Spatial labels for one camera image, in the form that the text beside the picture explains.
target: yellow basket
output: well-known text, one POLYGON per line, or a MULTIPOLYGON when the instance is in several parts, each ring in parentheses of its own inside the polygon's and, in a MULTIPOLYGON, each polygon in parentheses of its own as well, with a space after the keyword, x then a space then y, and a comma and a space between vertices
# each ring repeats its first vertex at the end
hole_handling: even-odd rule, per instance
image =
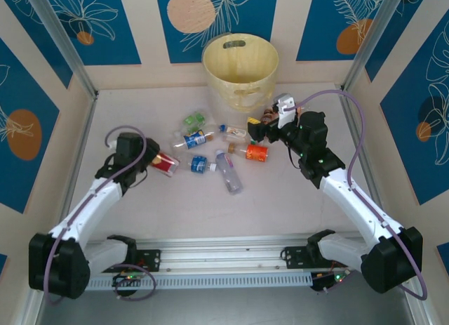
POLYGON ((248 116, 260 118, 272 100, 278 64, 276 49, 260 37, 228 34, 212 40, 203 65, 215 120, 244 125, 248 116))

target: orange label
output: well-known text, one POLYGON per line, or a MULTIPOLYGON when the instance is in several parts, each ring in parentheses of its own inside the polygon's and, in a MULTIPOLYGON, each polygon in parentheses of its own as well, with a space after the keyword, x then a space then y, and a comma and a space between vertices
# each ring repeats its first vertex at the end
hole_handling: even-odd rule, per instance
POLYGON ((248 145, 246 149, 246 158, 250 160, 257 160, 266 162, 268 155, 268 148, 257 145, 248 145))

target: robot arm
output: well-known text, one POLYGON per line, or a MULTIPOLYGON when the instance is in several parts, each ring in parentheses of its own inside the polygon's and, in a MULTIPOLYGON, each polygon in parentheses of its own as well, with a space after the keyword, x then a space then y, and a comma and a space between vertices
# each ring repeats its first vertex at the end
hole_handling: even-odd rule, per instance
POLYGON ((304 177, 345 212, 365 241, 355 242, 332 230, 324 230, 308 239, 307 252, 311 259, 325 258, 352 267, 380 293, 414 277, 412 265, 386 226, 389 225, 406 245, 420 270, 421 234, 414 227, 403 228, 389 217, 354 180, 349 186, 343 162, 326 146, 328 128, 324 124, 324 113, 305 112, 298 118, 296 111, 286 110, 294 105, 291 95, 278 96, 273 108, 279 117, 268 124, 248 122, 248 132, 254 140, 261 141, 265 137, 269 142, 280 140, 288 147, 289 154, 290 150, 294 151, 300 157, 298 164, 304 177), (382 216, 383 222, 354 190, 382 216))
POLYGON ((140 155, 143 141, 135 133, 121 133, 116 152, 106 159, 95 174, 91 188, 73 211, 48 234, 36 234, 29 243, 29 286, 43 290, 46 263, 57 238, 62 235, 48 276, 48 290, 69 298, 78 298, 86 289, 91 275, 96 275, 117 263, 135 264, 137 247, 127 237, 111 236, 85 251, 93 230, 109 209, 118 202, 135 182, 136 175, 146 171, 157 157, 159 145, 147 138, 143 158, 129 168, 140 155), (105 181, 120 170, 113 181, 105 181))

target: table surface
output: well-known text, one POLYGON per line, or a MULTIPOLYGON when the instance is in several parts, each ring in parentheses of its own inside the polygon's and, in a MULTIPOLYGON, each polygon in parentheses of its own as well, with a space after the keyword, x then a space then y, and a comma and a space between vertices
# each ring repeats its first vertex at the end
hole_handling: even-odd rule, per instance
MULTIPOLYGON (((276 93, 288 92, 296 102, 331 83, 281 84, 276 93)), ((112 128, 129 124, 155 139, 170 152, 169 140, 180 122, 194 110, 207 111, 206 87, 152 88, 100 91, 93 123, 81 162, 72 208, 91 186, 93 176, 111 153, 104 145, 112 128)), ((326 113, 328 146, 348 165, 354 153, 346 119, 337 95, 324 95, 310 110, 326 113)), ((148 179, 129 190, 98 225, 92 240, 111 234, 136 239, 247 237, 314 233, 326 228, 351 232, 355 226, 328 197, 294 169, 282 142, 269 145, 266 163, 232 156, 244 189, 228 194, 220 173, 194 174, 177 170, 172 178, 149 168, 148 179)), ((220 140, 191 150, 210 159, 226 148, 220 140)), ((359 163, 353 178, 366 190, 359 163)))

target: orange circle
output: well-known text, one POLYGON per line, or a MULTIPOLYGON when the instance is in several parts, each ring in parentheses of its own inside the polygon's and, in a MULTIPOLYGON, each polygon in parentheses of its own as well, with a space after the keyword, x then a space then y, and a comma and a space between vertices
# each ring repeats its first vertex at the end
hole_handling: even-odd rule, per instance
POLYGON ((338 52, 343 55, 353 55, 357 53, 372 22, 373 20, 371 19, 360 20, 343 30, 337 39, 338 52))
POLYGON ((431 127, 430 127, 430 125, 428 123, 426 123, 425 121, 420 123, 418 125, 418 127, 416 128, 416 136, 422 142, 428 141, 428 139, 430 139, 430 136, 431 136, 431 127))
POLYGON ((42 142, 41 123, 36 115, 29 110, 16 110, 10 114, 6 126, 11 131, 7 135, 11 152, 19 159, 33 160, 42 142))
POLYGON ((93 36, 88 32, 79 32, 76 35, 76 39, 78 39, 78 41, 85 46, 91 46, 93 44, 93 36))
POLYGON ((170 0, 167 14, 175 29, 185 34, 202 32, 215 21, 211 0, 170 0))

